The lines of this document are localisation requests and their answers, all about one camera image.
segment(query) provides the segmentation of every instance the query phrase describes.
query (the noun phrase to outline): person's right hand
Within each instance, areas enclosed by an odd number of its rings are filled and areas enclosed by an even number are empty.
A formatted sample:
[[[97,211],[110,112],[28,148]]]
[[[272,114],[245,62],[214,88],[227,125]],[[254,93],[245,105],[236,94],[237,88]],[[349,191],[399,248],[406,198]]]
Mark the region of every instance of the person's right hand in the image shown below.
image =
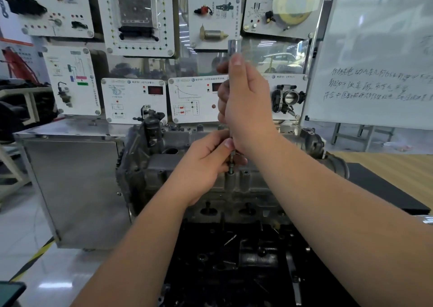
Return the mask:
[[[217,70],[229,74],[218,89],[218,120],[229,126],[236,149],[252,157],[254,147],[277,134],[269,84],[241,54],[233,55]]]

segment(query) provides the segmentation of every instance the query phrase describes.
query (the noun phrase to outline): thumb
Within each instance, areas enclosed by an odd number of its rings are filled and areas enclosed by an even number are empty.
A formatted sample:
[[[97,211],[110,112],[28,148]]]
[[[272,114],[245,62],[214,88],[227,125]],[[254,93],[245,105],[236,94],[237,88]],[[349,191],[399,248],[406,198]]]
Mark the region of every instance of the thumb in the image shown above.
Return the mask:
[[[219,167],[225,162],[226,158],[234,150],[235,144],[233,143],[233,139],[227,138],[211,154],[207,156],[207,159],[211,165]]]
[[[242,57],[242,54],[234,54],[230,59],[229,83],[230,92],[233,94],[242,94],[246,91],[249,91],[245,61]]]

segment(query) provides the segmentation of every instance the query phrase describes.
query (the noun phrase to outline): hazard floor tape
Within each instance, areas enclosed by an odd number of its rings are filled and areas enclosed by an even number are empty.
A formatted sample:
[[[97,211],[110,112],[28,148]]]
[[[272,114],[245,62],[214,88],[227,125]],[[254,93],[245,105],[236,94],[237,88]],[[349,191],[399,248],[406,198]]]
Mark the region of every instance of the hazard floor tape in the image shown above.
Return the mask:
[[[17,282],[21,277],[23,277],[25,272],[27,272],[30,267],[33,266],[35,262],[44,255],[44,253],[50,248],[50,246],[54,242],[54,237],[49,239],[48,242],[46,242],[46,244],[44,244],[44,246],[39,249],[39,251],[36,252],[35,255],[33,255],[33,257],[31,257],[24,266],[21,267],[21,269],[9,280],[9,282]]]

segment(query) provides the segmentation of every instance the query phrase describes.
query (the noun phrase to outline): forearm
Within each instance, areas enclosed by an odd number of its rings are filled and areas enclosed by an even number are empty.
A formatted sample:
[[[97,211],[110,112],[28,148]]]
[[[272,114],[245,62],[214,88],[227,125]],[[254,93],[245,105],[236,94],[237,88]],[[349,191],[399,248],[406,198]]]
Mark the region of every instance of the forearm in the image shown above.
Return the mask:
[[[72,306],[154,307],[186,205],[163,186]]]
[[[337,176],[281,135],[255,150],[252,159],[289,218],[361,305],[431,301],[430,227]]]

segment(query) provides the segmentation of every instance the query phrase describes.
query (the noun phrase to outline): line graph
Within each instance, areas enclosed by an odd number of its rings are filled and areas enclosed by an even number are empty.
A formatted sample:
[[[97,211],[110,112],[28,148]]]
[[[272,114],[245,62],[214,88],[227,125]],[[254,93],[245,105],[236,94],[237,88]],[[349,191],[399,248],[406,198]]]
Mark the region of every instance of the line graph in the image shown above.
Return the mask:
[[[187,92],[181,91],[177,85],[177,97],[178,98],[200,98],[201,96],[195,94],[189,94]]]

